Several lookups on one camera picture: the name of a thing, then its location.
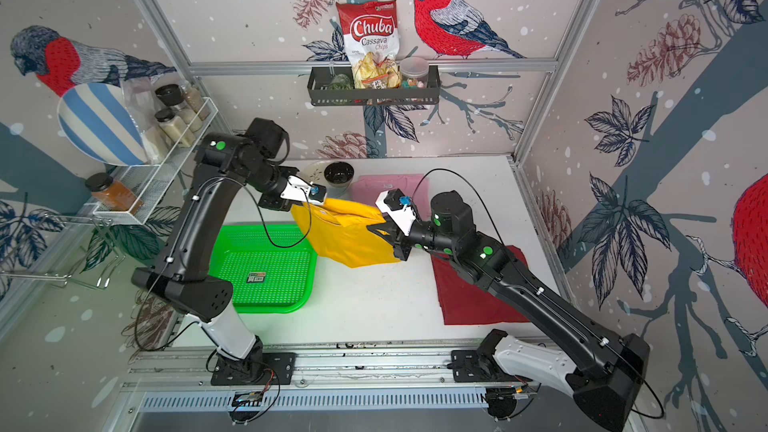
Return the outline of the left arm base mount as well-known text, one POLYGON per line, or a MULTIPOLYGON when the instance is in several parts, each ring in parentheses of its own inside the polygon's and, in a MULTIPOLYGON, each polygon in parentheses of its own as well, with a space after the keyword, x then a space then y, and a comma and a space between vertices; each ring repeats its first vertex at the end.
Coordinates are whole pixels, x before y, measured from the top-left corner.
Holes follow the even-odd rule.
POLYGON ((215 354, 216 364, 210 369, 212 386, 289 385, 297 354, 293 352, 251 354, 242 361, 215 354))

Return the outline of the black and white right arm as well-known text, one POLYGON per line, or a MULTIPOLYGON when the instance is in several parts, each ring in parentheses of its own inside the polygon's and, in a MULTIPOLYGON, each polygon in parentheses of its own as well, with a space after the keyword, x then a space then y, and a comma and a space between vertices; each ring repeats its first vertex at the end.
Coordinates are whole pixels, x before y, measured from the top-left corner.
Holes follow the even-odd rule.
POLYGON ((512 306, 557 346, 493 332, 484 352, 493 368, 557 389, 603 429, 623 430, 645 383, 647 342, 620 336, 559 296, 502 242, 478 231, 458 192, 435 195, 427 220, 399 189, 380 193, 376 206, 384 221, 369 230, 392 246, 396 258, 407 260, 414 247, 445 255, 465 282, 512 306))

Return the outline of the dark red t-shirt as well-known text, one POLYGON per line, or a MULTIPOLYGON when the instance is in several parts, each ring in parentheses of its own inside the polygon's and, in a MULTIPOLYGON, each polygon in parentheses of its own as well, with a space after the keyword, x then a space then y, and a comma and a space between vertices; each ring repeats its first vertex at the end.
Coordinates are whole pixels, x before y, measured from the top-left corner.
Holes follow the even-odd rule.
POLYGON ((446 326, 529 322, 512 306, 460 278, 447 259, 432 257, 431 263, 446 326))

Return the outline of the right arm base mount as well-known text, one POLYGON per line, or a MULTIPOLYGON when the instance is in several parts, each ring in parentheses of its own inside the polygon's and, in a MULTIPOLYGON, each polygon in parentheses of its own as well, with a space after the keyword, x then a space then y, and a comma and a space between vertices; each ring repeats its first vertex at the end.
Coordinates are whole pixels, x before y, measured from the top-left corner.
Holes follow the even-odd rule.
POLYGON ((452 350, 450 365, 456 383, 520 383, 529 378, 504 372, 491 356, 477 350, 452 350))

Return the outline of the yellow t-shirt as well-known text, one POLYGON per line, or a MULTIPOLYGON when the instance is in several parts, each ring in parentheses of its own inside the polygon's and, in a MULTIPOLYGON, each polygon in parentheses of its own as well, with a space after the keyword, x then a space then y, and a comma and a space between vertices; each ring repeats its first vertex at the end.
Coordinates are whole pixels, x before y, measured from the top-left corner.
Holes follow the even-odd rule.
POLYGON ((385 223, 375 207, 327 198, 323 205, 293 205, 290 212, 318 256, 350 268, 398 262, 393 247, 367 229, 385 223))

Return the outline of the green plastic basket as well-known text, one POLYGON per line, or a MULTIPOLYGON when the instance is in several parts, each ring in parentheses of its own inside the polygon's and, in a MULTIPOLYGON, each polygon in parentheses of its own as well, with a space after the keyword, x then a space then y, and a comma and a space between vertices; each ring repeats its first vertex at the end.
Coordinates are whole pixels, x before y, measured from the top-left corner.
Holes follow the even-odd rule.
POLYGON ((287 314, 308 301, 317 254, 298 226, 231 224, 221 228, 210 275, 233 285, 240 314, 287 314))

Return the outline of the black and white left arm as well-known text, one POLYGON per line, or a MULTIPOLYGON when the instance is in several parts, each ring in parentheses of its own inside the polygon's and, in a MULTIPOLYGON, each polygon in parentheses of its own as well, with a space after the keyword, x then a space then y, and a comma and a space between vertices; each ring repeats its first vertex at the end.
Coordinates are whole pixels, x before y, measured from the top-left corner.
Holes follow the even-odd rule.
POLYGON ((132 283, 196 321, 220 356, 245 361, 260 350, 233 305, 230 282, 210 276, 210 259, 229 208, 240 190, 256 190, 259 209, 287 211, 323 205, 325 187, 299 177, 278 154, 289 134, 275 122, 254 119, 239 135, 209 133, 195 155, 192 189, 159 256, 137 268, 132 283))

